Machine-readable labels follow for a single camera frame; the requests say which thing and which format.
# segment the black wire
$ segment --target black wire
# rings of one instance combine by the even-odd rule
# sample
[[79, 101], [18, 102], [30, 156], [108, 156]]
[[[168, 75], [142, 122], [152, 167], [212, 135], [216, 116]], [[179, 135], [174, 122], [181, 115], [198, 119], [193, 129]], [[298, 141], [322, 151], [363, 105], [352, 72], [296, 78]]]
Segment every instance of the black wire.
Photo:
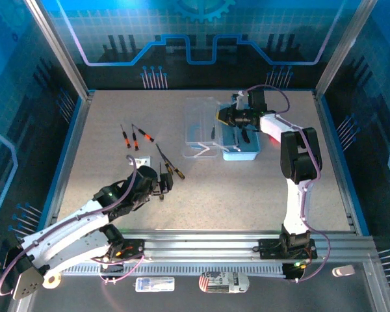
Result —
[[273, 247], [269, 247], [269, 248], [264, 248], [264, 247], [260, 248], [260, 246], [254, 246], [254, 247], [252, 248], [252, 250], [253, 250], [253, 252], [260, 252], [260, 251], [265, 251], [265, 250], [277, 248], [277, 247], [279, 247], [280, 245], [281, 245], [281, 242], [280, 242], [279, 244], [277, 244], [277, 245], [275, 245], [275, 246], [273, 246]]

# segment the screwdriver handle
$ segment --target screwdriver handle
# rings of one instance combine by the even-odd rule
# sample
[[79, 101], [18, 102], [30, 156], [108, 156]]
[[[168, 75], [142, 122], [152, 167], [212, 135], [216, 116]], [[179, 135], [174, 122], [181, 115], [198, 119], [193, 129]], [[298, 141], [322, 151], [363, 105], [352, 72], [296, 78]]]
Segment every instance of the screwdriver handle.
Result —
[[133, 141], [135, 143], [135, 151], [138, 151], [138, 143], [137, 143], [137, 138], [136, 138], [136, 133], [133, 132]]
[[174, 174], [174, 172], [172, 171], [172, 168], [170, 167], [170, 165], [169, 165], [169, 162], [165, 162], [164, 163], [164, 166], [166, 167], [166, 169], [168, 169], [168, 172], [170, 173], [170, 174]]
[[153, 142], [155, 139], [154, 138], [152, 138], [151, 136], [149, 136], [146, 132], [144, 132], [143, 130], [141, 130], [141, 129], [137, 129], [137, 131], [138, 132], [140, 132], [142, 135], [144, 135], [144, 137], [146, 138], [146, 139], [148, 139], [150, 142]]
[[175, 172], [177, 173], [177, 175], [182, 179], [182, 180], [185, 180], [185, 176], [183, 175], [183, 173], [181, 171], [179, 171], [178, 168], [175, 168]]
[[130, 141], [128, 138], [125, 138], [125, 144], [127, 145], [127, 148], [131, 148]]

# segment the metal bracket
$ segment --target metal bracket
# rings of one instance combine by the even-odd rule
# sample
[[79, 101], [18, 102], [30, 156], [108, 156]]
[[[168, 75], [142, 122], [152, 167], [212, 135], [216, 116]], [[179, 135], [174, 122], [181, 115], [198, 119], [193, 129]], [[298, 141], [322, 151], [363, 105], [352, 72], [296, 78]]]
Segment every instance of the metal bracket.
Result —
[[144, 251], [144, 239], [125, 239], [123, 245], [126, 246], [122, 258], [132, 257]]
[[[309, 254], [303, 248], [285, 253], [281, 246], [281, 242], [278, 239], [259, 239], [258, 241], [259, 246], [254, 247], [253, 251], [260, 253], [260, 260], [309, 259]], [[317, 259], [318, 253], [313, 239], [309, 241], [309, 249], [311, 251], [312, 259]]]

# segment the gray work surface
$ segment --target gray work surface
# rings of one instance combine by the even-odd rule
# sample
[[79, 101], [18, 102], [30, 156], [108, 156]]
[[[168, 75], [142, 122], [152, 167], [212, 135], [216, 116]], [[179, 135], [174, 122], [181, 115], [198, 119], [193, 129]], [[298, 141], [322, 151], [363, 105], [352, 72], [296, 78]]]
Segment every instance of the gray work surface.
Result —
[[[154, 143], [137, 133], [140, 151], [127, 149], [120, 124], [131, 138], [133, 122], [159, 143], [163, 152], [185, 175], [174, 175], [173, 190], [138, 211], [114, 221], [121, 229], [244, 229], [280, 230], [286, 213], [287, 184], [280, 169], [280, 149], [261, 133], [262, 151], [254, 161], [188, 159], [185, 145], [186, 98], [214, 97], [228, 103], [232, 91], [96, 91], [59, 213], [59, 219], [75, 212], [101, 187], [131, 174], [125, 156], [150, 155], [159, 171], [161, 158]], [[332, 162], [310, 91], [288, 91], [291, 109], [283, 117], [317, 130], [322, 154], [322, 179], [311, 195], [310, 224], [317, 229], [348, 231]], [[269, 109], [286, 107], [275, 91], [265, 92]]]
[[113, 312], [368, 312], [374, 311], [364, 272], [354, 265], [356, 274], [335, 278], [329, 264], [314, 278], [299, 285], [286, 280], [249, 277], [244, 294], [207, 294], [200, 290], [198, 278], [175, 277], [174, 292], [135, 292], [135, 276], [104, 285], [98, 276], [63, 276], [52, 290], [40, 289], [29, 312], [113, 311]]

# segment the orange screwdriver handle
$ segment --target orange screwdriver handle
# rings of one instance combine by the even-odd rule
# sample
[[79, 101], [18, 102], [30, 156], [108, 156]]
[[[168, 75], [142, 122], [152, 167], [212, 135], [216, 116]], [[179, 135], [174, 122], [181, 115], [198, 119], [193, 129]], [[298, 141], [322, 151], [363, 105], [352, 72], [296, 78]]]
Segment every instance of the orange screwdriver handle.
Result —
[[135, 142], [135, 151], [138, 151], [138, 143], [137, 143], [137, 138], [136, 138], [136, 133], [133, 132], [133, 141]]
[[153, 142], [153, 141], [155, 140], [154, 138], [152, 138], [152, 137], [149, 136], [149, 135], [144, 135], [144, 137], [145, 137], [146, 139], [150, 140], [150, 142]]
[[127, 145], [127, 148], [131, 148], [129, 139], [125, 139], [125, 145]]

